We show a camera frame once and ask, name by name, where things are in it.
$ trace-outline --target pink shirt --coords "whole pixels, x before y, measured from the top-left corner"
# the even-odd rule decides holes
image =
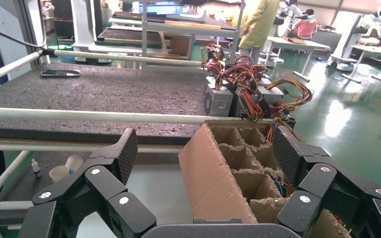
[[[311,39],[314,32],[318,31],[316,21],[310,23],[309,21],[299,21],[294,26],[297,29],[297,35],[302,39]]]

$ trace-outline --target smartphone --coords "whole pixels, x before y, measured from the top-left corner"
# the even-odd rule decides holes
[[[80,76],[79,70],[42,70],[43,78],[77,78]]]

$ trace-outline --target small bottle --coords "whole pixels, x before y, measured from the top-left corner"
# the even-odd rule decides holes
[[[39,164],[34,159],[31,160],[31,167],[33,167],[33,172],[36,177],[40,178],[42,176],[42,172],[40,171]]]

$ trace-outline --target white tube frame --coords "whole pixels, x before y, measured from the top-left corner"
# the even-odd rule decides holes
[[[28,210],[32,206],[32,201],[0,202],[0,211]]]
[[[101,53],[89,53],[89,52],[73,52],[73,51],[54,51],[55,56],[74,56],[80,58],[90,58],[90,59],[106,59],[106,60],[124,60],[124,61],[134,61],[134,62],[144,62],[144,63],[165,63],[171,65],[186,65],[186,66],[199,66],[201,67],[201,62],[199,61],[189,61],[189,60],[178,60],[178,59],[159,59],[159,58],[149,58],[149,57],[139,57],[139,56],[121,56],[121,55],[108,55]]]
[[[21,165],[21,163],[27,158],[30,151],[22,151],[17,158],[6,168],[6,170],[0,175],[0,188],[8,180],[9,176]]]
[[[112,144],[104,143],[70,143],[48,141],[2,141],[0,151],[73,151],[93,152],[94,150]],[[182,145],[138,145],[138,153],[173,153],[181,152]]]
[[[144,113],[63,111],[44,109],[0,108],[0,118],[91,120],[133,123],[193,124],[202,125],[207,120],[242,120],[241,118],[165,115]]]
[[[37,51],[37,52],[29,54],[23,58],[20,58],[17,61],[14,61],[10,64],[5,65],[4,67],[0,68],[0,77],[8,74],[9,72],[17,69],[18,67],[25,65],[26,63],[29,63],[33,60],[38,59],[40,56],[41,56],[41,51]]]

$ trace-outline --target cardboard box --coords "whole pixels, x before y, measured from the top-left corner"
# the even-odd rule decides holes
[[[180,56],[187,56],[189,51],[189,37],[174,36],[170,40],[170,53]]]
[[[263,136],[269,122],[208,121],[179,154],[194,219],[277,223],[283,198],[271,174],[283,176]],[[295,137],[302,141],[297,133]],[[349,238],[323,210],[310,238]]]

